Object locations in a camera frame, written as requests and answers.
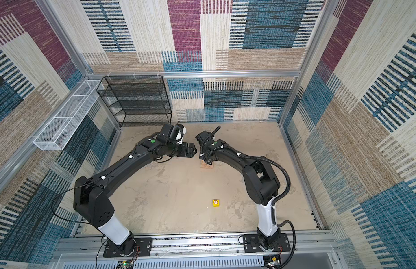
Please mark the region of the plain wood block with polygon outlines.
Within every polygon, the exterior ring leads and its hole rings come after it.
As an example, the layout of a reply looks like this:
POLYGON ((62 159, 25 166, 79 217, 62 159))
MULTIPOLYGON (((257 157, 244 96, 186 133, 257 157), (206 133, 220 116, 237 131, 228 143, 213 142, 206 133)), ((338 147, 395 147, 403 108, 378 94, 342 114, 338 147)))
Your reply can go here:
POLYGON ((210 165, 210 164, 205 163, 204 161, 201 161, 200 168, 201 169, 213 169, 213 165, 212 164, 210 165))

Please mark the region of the yellow target cube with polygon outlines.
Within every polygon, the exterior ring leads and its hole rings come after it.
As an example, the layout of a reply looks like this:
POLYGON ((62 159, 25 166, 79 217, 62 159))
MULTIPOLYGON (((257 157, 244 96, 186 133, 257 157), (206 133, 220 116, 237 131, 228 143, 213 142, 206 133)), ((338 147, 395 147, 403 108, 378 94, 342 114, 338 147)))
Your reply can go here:
POLYGON ((220 201, 219 200, 212 200, 212 205, 213 205, 213 207, 219 207, 220 206, 220 201))

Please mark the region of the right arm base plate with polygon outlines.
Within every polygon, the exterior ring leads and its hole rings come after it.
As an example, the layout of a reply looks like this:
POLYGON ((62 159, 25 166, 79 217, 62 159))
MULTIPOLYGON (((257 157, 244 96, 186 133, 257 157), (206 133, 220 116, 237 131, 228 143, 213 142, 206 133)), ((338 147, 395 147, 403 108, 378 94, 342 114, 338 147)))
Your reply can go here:
POLYGON ((256 252, 290 252, 290 240, 285 233, 276 233, 266 237, 263 234, 244 234, 239 236, 238 242, 244 246, 246 253, 256 252))

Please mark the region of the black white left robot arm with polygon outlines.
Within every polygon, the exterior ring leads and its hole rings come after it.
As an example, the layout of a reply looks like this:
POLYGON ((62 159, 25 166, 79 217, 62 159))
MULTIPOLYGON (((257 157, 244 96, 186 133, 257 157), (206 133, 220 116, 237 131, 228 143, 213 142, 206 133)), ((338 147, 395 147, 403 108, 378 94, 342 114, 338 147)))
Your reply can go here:
POLYGON ((110 196, 127 179, 143 167, 160 160, 163 156, 192 158, 197 150, 194 143, 183 142, 186 128, 177 123, 165 123, 161 131, 143 138, 120 160, 98 174, 76 180, 73 208, 90 225, 95 227, 121 256, 136 251, 133 234, 118 220, 110 196))

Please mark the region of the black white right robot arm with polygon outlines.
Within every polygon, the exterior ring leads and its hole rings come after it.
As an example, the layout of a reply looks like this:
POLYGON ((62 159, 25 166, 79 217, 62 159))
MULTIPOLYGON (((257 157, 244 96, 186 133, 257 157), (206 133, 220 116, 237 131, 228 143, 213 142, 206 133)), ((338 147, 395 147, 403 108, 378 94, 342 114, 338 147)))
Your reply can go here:
POLYGON ((247 194, 257 208, 259 244, 265 251, 274 249, 280 232, 272 202, 278 196, 280 182, 271 164, 263 157, 250 158, 223 140, 215 141, 211 132, 199 133, 196 140, 200 144, 200 159, 205 163, 220 161, 242 174, 247 194))

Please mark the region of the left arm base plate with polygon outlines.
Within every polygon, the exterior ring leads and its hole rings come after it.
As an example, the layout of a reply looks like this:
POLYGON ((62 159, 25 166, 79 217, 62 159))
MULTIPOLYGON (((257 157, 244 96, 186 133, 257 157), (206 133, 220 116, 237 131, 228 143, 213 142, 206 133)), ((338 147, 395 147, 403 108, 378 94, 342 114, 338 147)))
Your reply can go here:
POLYGON ((104 258, 148 257, 151 253, 153 238, 128 238, 123 244, 116 245, 108 239, 104 258))

